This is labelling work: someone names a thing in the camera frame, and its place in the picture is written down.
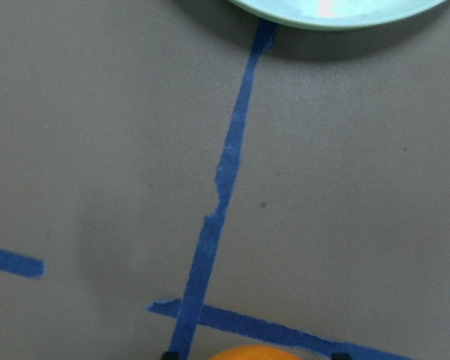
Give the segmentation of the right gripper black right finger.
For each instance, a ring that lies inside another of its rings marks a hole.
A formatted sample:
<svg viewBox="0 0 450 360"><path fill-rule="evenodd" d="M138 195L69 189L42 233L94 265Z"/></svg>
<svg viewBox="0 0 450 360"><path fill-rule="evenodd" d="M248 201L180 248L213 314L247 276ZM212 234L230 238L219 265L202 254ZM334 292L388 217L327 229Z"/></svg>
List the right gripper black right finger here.
<svg viewBox="0 0 450 360"><path fill-rule="evenodd" d="M336 352L331 355L331 360L350 360L350 355L344 352Z"/></svg>

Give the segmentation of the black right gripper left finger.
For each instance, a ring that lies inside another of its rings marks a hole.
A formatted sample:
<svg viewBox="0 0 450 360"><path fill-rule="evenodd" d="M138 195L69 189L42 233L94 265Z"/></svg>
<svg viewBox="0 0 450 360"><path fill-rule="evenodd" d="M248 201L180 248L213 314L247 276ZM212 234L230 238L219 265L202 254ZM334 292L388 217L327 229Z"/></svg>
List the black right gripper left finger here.
<svg viewBox="0 0 450 360"><path fill-rule="evenodd" d="M180 353L176 351L166 351L160 357L160 360L180 360L180 359L181 359Z"/></svg>

